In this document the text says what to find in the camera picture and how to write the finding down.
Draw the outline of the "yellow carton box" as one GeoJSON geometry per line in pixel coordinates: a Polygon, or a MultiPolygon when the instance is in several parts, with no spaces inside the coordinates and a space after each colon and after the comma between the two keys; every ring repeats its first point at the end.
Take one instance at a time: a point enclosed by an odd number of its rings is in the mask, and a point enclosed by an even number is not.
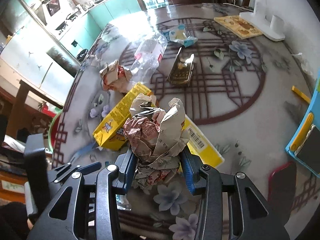
{"type": "Polygon", "coordinates": [[[93,132],[93,137],[99,147],[118,151],[125,144],[123,125],[131,116],[130,107],[133,100],[140,94],[150,96],[151,90],[141,83],[137,83],[105,116],[93,132]]]}

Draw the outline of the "green bin with red liner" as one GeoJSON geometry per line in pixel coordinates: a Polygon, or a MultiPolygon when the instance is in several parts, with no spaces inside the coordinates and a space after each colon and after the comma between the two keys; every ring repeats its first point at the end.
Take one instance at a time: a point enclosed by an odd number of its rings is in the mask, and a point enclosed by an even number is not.
{"type": "Polygon", "coordinates": [[[49,142],[49,149],[51,152],[53,152],[53,150],[54,150],[55,137],[56,137],[61,113],[62,113],[62,111],[59,111],[59,113],[57,113],[56,116],[53,117],[52,122],[49,127],[48,142],[49,142]]]}

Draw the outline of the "crushed clear plastic bottle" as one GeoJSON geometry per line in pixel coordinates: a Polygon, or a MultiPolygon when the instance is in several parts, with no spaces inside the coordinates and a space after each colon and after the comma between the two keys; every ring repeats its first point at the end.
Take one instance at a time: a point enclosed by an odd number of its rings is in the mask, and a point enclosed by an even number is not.
{"type": "Polygon", "coordinates": [[[149,83],[159,67],[167,45],[168,41],[161,33],[154,33],[140,43],[134,53],[135,61],[130,68],[132,83],[149,83]]]}

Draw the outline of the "yellow white medicine box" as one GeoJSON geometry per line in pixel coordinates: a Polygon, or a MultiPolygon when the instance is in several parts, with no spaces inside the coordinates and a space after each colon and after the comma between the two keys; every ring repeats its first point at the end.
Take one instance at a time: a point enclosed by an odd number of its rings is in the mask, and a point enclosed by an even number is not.
{"type": "Polygon", "coordinates": [[[189,133],[190,139],[187,145],[191,154],[197,155],[204,164],[214,168],[224,163],[223,156],[187,115],[183,129],[189,133]]]}

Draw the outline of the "dark wooden chair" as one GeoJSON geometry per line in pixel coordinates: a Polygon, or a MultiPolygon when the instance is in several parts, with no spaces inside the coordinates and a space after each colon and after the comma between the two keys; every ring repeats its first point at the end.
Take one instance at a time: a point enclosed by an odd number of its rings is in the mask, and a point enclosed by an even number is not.
{"type": "Polygon", "coordinates": [[[42,93],[41,90],[29,85],[25,81],[20,80],[19,85],[20,86],[13,101],[7,125],[7,135],[15,139],[17,137],[17,132],[20,129],[27,128],[27,125],[31,122],[31,118],[27,116],[27,112],[29,111],[29,109],[25,104],[29,92],[32,92],[36,96],[40,97],[43,101],[50,103],[58,109],[63,109],[62,104],[46,96],[46,94],[42,93]]]}

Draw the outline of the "yellow patterned coaster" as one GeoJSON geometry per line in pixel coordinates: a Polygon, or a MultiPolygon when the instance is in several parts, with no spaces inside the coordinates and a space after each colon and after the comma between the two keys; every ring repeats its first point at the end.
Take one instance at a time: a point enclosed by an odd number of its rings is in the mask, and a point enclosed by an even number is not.
{"type": "Polygon", "coordinates": [[[215,17],[214,21],[231,31],[240,39],[252,38],[263,34],[259,29],[240,18],[239,15],[215,17]]]}

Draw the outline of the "teal kitchen cabinets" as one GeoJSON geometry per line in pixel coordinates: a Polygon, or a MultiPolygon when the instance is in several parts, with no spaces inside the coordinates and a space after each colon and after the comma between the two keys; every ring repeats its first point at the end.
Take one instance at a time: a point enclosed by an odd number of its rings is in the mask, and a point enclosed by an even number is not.
{"type": "Polygon", "coordinates": [[[137,0],[106,0],[89,9],[69,24],[61,44],[74,56],[82,49],[90,49],[105,26],[123,15],[141,11],[137,0]]]}

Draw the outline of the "newspaper wad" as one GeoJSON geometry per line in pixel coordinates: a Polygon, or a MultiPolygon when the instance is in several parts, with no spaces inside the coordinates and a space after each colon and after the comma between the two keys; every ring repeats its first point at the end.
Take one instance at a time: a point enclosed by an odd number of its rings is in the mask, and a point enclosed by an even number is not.
{"type": "Polygon", "coordinates": [[[154,95],[138,94],[123,126],[124,137],[138,158],[132,185],[146,194],[153,185],[174,177],[180,167],[178,155],[189,141],[189,133],[183,128],[183,102],[171,99],[168,111],[155,103],[154,95]]]}

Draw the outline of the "white refrigerator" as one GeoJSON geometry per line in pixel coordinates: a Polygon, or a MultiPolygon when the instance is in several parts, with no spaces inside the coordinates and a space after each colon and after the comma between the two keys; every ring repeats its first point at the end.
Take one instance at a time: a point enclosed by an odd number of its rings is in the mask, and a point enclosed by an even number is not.
{"type": "Polygon", "coordinates": [[[28,33],[16,33],[1,53],[1,59],[55,101],[64,103],[73,77],[44,51],[46,44],[28,33]]]}

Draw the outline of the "crumpled red-white paper wrapper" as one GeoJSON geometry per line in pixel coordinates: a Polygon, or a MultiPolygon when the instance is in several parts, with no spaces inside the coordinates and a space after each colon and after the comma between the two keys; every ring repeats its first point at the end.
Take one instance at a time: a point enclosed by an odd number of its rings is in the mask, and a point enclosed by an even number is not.
{"type": "Polygon", "coordinates": [[[128,92],[129,81],[132,74],[129,68],[120,65],[119,60],[105,64],[99,72],[103,90],[113,90],[120,93],[128,92]]]}

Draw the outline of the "floral grey tablecloth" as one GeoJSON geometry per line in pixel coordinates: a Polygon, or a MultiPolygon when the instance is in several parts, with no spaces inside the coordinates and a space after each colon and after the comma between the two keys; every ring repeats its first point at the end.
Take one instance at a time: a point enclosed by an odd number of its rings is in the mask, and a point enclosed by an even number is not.
{"type": "Polygon", "coordinates": [[[187,116],[224,158],[218,170],[244,172],[265,196],[272,189],[290,238],[302,239],[318,223],[319,179],[294,161],[285,146],[306,111],[291,88],[311,95],[312,84],[286,43],[264,36],[241,40],[214,21],[238,13],[230,5],[197,4],[127,14],[102,26],[90,20],[94,38],[66,88],[53,166],[69,162],[79,150],[84,152],[76,161],[80,165],[115,161],[116,151],[91,148],[106,109],[123,97],[103,90],[99,70],[114,60],[131,67],[146,35],[183,24],[198,39],[185,50],[196,61],[190,85],[177,87],[167,80],[179,49],[170,42],[148,87],[164,109],[171,99],[181,99],[187,116]]]}

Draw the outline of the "blue plastic strip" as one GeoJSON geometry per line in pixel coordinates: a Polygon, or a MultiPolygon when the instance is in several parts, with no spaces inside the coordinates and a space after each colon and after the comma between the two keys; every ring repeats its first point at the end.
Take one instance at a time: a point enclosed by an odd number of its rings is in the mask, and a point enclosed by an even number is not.
{"type": "Polygon", "coordinates": [[[96,143],[95,142],[91,142],[88,145],[80,148],[79,150],[77,150],[70,158],[70,163],[74,163],[76,160],[78,160],[81,156],[91,152],[91,150],[93,148],[95,148],[96,143]]]}

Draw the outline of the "blue snack wrapper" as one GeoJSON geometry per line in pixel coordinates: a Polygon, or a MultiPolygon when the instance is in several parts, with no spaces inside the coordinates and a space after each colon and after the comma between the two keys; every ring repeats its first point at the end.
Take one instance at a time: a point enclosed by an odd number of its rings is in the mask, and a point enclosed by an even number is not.
{"type": "Polygon", "coordinates": [[[185,48],[194,45],[198,41],[198,38],[190,36],[187,33],[184,24],[180,24],[171,29],[165,30],[162,33],[168,41],[178,43],[185,48]]]}

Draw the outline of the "dark cigarette pack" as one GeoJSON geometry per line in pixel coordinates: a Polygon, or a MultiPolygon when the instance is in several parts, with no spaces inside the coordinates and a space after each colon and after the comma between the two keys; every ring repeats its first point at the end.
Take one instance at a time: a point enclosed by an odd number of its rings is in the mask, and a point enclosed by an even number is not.
{"type": "Polygon", "coordinates": [[[196,67],[195,55],[185,54],[184,47],[178,50],[167,81],[177,87],[189,87],[196,67]]]}

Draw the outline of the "blue toy box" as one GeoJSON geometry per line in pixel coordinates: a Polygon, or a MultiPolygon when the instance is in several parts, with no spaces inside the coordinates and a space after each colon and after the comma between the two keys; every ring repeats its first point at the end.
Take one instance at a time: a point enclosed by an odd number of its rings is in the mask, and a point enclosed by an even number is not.
{"type": "Polygon", "coordinates": [[[319,80],[304,118],[285,150],[295,161],[319,177],[319,80]]]}

